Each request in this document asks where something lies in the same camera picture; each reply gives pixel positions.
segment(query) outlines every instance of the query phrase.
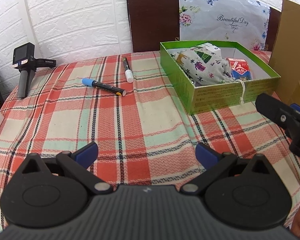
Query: white marker cap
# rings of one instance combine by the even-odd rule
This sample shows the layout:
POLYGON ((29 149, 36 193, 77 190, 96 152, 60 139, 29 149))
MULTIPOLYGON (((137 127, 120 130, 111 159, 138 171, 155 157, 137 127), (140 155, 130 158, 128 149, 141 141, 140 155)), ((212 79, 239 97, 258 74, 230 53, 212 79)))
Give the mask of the white marker cap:
POLYGON ((125 71, 125 74, 126 74, 126 79, 127 79, 128 83, 132 83, 133 82, 132 71, 130 69, 127 69, 125 71))

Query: marker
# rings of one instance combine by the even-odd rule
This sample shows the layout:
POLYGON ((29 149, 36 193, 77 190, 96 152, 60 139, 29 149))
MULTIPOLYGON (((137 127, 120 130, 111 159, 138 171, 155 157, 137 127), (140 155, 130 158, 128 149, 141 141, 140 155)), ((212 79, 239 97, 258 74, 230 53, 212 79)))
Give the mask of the marker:
POLYGON ((116 95, 123 96, 123 97, 127 94, 126 90, 124 90, 122 88, 113 87, 108 84, 103 84, 99 81, 95 81, 95 80, 89 79, 89 78, 83 78, 82 84, 84 84, 86 86, 94 87, 94 88, 100 88, 105 91, 108 91, 108 92, 111 92, 111 93, 114 93, 116 95))
POLYGON ((125 69, 124 73, 126 75, 126 79, 127 79, 128 83, 132 83, 133 82, 133 75, 132 75, 132 71, 131 71, 131 69, 129 67, 127 58, 123 57, 122 58, 122 62, 123 62, 123 66, 124 66, 124 69, 125 69))

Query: red plaid tablecloth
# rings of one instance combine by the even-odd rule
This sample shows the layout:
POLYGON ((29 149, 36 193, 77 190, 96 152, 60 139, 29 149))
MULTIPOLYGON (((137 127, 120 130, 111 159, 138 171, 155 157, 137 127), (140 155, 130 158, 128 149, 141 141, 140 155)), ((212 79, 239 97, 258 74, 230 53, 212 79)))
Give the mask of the red plaid tablecloth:
MULTIPOLYGON (((269 53, 256 52, 268 62, 269 53)), ((0 195, 28 153, 52 157, 91 141, 99 146, 90 171, 115 185, 182 184, 204 168, 194 149, 208 142, 218 152, 245 158, 263 153, 288 188, 293 208, 300 204, 300 159, 283 131, 259 114, 253 103, 187 115, 160 67, 159 52, 124 55, 135 80, 127 83, 122 56, 102 57, 36 73, 29 96, 4 103, 0 127, 0 195), (119 97, 82 85, 92 78, 127 90, 119 97)), ((0 231, 5 221, 0 210, 0 231)))

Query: orange animal print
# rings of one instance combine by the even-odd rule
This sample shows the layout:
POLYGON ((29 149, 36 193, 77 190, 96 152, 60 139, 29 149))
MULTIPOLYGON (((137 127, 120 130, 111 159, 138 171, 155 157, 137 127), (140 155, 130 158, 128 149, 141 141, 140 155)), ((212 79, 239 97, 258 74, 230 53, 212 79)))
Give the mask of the orange animal print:
POLYGON ((182 53, 180 53, 179 55, 178 55, 178 57, 177 57, 177 59, 176 59, 176 62, 179 64, 179 65, 181 65, 181 66, 183 66, 183 62, 181 61, 181 59, 182 58, 187 58, 187 56, 185 56, 185 55, 183 55, 182 53))

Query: open green box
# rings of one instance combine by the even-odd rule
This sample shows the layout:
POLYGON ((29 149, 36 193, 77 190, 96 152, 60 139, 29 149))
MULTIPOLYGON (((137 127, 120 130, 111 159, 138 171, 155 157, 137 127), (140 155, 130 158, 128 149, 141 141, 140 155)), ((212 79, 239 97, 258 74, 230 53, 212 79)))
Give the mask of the open green box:
POLYGON ((243 58, 253 80, 245 81, 245 103, 261 93, 272 95, 280 76, 251 51, 233 41, 169 41, 160 43, 160 63, 188 114, 198 114, 239 104, 242 85, 238 82, 195 87, 170 54, 209 42, 221 49, 223 58, 243 58))

